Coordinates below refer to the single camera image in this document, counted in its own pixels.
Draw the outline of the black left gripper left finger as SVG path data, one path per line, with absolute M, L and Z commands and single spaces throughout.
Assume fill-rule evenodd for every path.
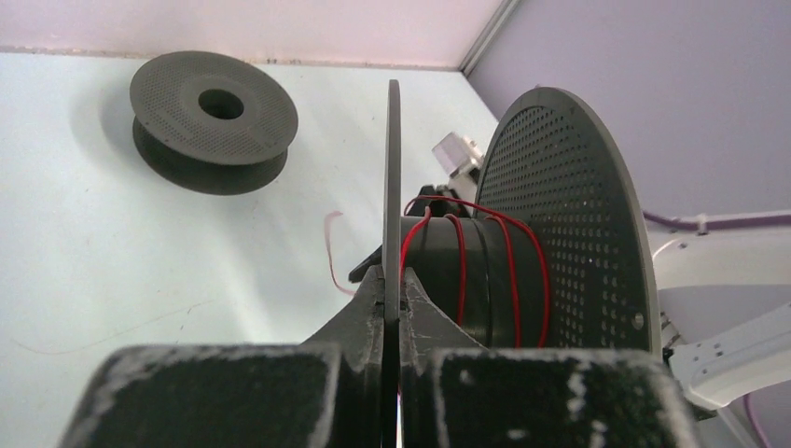
M 153 344 L 95 371 L 63 447 L 378 447 L 384 276 L 300 344 Z

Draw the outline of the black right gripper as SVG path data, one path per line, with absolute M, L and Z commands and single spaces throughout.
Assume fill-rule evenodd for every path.
M 424 208 L 428 206 L 433 217 L 443 217 L 451 214 L 461 218 L 470 218 L 469 209 L 465 205 L 454 202 L 453 199 L 459 199 L 455 189 L 447 185 L 425 185 L 421 187 L 414 201 L 406 205 L 404 216 L 422 217 Z M 349 271 L 348 280 L 352 284 L 361 283 L 368 268 L 381 263 L 382 247 L 379 246 Z

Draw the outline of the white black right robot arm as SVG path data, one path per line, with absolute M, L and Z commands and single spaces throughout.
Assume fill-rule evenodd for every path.
M 401 263 L 489 347 L 663 356 L 703 411 L 790 395 L 790 204 L 646 212 L 620 185 L 427 187 Z

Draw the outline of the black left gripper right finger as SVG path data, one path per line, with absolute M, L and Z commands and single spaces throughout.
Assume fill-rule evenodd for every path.
M 401 287 L 400 393 L 407 447 L 698 447 L 676 381 L 635 350 L 489 349 Z

